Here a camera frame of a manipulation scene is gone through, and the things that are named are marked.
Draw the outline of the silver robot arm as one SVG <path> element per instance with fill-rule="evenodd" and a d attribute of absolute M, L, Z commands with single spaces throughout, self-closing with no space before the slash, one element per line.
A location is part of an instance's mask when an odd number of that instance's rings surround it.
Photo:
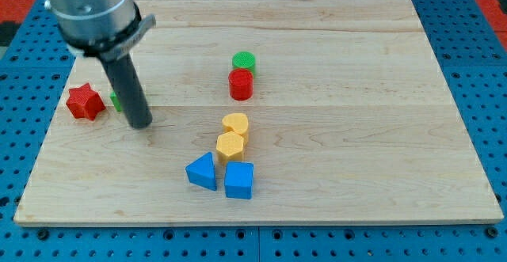
<path fill-rule="evenodd" d="M 72 53 L 111 62 L 126 56 L 156 24 L 134 0 L 46 0 Z"/>

